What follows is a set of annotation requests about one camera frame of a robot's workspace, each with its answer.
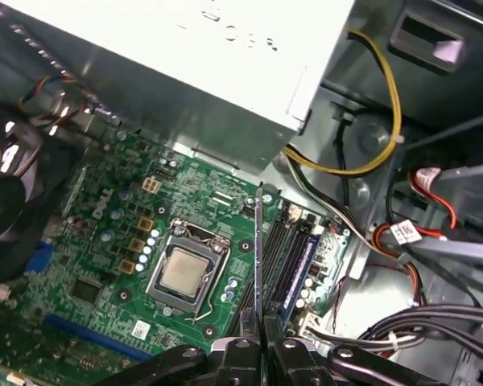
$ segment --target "black fan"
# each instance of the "black fan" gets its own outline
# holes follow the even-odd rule
[[[80,157],[23,118],[0,109],[0,283],[23,273]],[[4,167],[12,146],[17,151]]]

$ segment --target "blue ram slot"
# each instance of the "blue ram slot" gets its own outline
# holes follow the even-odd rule
[[[290,318],[291,312],[295,307],[297,298],[299,297],[300,290],[302,289],[306,275],[308,274],[309,267],[312,265],[313,258],[315,257],[316,247],[320,242],[320,236],[310,236],[306,247],[303,250],[303,255],[300,258],[299,266],[295,272],[293,282],[290,285],[290,289],[287,292],[286,299],[283,303],[283,309],[281,312],[281,322],[287,323]]]
[[[153,356],[144,351],[129,347],[124,343],[117,342],[116,340],[111,339],[109,336],[105,336],[95,331],[91,331],[86,327],[79,326],[74,322],[70,322],[54,314],[47,315],[43,320],[43,324],[55,327],[58,330],[68,332],[69,334],[76,335],[79,338],[99,344],[111,351],[116,351],[117,353],[127,356],[131,359],[143,361],[150,359]]]

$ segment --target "small white label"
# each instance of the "small white label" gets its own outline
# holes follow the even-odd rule
[[[415,226],[409,220],[404,220],[390,226],[390,231],[399,244],[413,243],[422,240],[422,236],[417,232]]]
[[[135,338],[145,340],[148,335],[148,331],[150,330],[151,325],[145,323],[143,320],[138,320],[132,329],[132,336]]]
[[[400,245],[407,243],[406,237],[403,236],[403,233],[401,232],[397,224],[390,226],[390,231]]]
[[[423,169],[418,169],[415,172],[415,181],[422,187],[425,191],[431,190],[431,184],[438,177],[442,169],[439,167],[424,167]]]

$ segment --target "dell logo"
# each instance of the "dell logo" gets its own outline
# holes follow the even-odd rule
[[[94,219],[101,219],[104,215],[104,210],[107,208],[107,203],[111,199],[111,195],[113,195],[113,189],[104,189],[100,196],[100,199],[97,202],[97,208],[93,211],[91,215]]]

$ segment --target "motherboard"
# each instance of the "motherboard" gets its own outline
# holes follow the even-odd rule
[[[13,384],[85,386],[179,344],[208,351],[254,306],[258,186],[95,124],[98,160],[75,170],[38,259],[0,299],[0,368]],[[327,301],[349,234],[263,188],[264,298],[290,329]]]

